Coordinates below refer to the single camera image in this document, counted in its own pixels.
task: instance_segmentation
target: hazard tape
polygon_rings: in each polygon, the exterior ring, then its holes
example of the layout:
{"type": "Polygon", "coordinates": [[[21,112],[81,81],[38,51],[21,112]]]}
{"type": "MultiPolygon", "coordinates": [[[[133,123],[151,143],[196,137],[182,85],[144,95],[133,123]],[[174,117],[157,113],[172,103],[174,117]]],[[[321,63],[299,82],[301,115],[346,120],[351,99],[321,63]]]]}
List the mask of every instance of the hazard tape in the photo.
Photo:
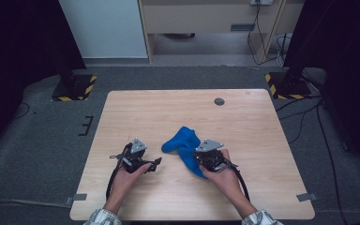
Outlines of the hazard tape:
{"type": "Polygon", "coordinates": [[[274,99],[301,99],[301,98],[310,98],[310,95],[279,95],[274,85],[273,79],[270,74],[265,74],[265,80],[268,83],[268,87],[270,88],[271,95],[274,99]]]}
{"type": "Polygon", "coordinates": [[[67,96],[52,97],[52,101],[86,100],[89,97],[90,92],[92,91],[93,85],[95,85],[95,81],[96,81],[97,78],[98,78],[97,76],[92,76],[90,78],[89,85],[87,86],[86,90],[84,91],[83,96],[78,96],[78,97],[67,97],[67,96]]]}

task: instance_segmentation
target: hand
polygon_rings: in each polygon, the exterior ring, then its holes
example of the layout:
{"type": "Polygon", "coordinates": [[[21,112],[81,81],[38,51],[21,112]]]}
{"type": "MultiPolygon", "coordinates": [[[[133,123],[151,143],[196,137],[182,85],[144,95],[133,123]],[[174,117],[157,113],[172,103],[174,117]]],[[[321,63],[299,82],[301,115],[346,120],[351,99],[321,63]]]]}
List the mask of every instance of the hand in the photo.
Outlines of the hand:
{"type": "MultiPolygon", "coordinates": [[[[227,149],[222,149],[220,152],[231,161],[227,149]]],[[[257,211],[243,194],[238,177],[232,169],[224,167],[218,172],[209,172],[204,166],[200,166],[200,168],[203,175],[211,180],[217,189],[234,205],[241,218],[246,218],[257,211]]]]}
{"type": "Polygon", "coordinates": [[[137,179],[145,173],[150,166],[151,163],[147,163],[142,165],[134,173],[128,173],[121,165],[121,168],[113,179],[110,197],[103,208],[117,215],[122,202],[133,188],[134,183],[136,183],[137,179]]]}

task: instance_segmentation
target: person's right hand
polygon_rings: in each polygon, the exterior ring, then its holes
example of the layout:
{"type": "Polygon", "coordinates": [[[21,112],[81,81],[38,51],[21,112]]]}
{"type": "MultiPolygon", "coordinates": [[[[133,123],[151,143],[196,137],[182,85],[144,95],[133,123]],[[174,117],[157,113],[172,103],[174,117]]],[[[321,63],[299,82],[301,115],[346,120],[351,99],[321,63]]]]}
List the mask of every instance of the person's right hand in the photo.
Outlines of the person's right hand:
{"type": "MultiPolygon", "coordinates": [[[[227,149],[220,151],[226,159],[231,161],[227,149]]],[[[238,177],[232,169],[224,167],[218,172],[209,172],[204,166],[200,166],[200,168],[203,175],[211,180],[217,189],[233,204],[241,218],[246,218],[257,211],[242,192],[238,177]]]]}

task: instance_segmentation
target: power outlet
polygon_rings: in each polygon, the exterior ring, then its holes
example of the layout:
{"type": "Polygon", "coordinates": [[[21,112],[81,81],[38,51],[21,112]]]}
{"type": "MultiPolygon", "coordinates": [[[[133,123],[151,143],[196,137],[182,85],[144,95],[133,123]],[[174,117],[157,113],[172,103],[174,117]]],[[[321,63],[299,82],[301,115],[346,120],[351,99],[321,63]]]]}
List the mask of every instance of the power outlet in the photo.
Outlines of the power outlet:
{"type": "Polygon", "coordinates": [[[250,4],[252,6],[257,6],[258,4],[260,6],[271,6],[273,5],[273,0],[250,0],[250,4]]]}

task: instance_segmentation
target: black stand base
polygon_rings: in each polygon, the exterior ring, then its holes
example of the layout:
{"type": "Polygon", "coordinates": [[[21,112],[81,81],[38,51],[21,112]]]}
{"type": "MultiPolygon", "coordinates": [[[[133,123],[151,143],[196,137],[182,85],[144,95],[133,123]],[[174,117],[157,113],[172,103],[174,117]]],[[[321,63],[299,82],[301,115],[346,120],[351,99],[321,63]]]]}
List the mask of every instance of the black stand base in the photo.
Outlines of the black stand base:
{"type": "Polygon", "coordinates": [[[271,94],[274,98],[308,98],[311,91],[304,81],[297,81],[295,84],[284,83],[286,73],[270,72],[266,75],[266,80],[270,86],[271,94]]]}
{"type": "Polygon", "coordinates": [[[93,75],[74,75],[75,83],[71,86],[65,85],[63,79],[57,84],[52,94],[52,100],[85,100],[90,93],[90,87],[94,83],[93,75]]]}

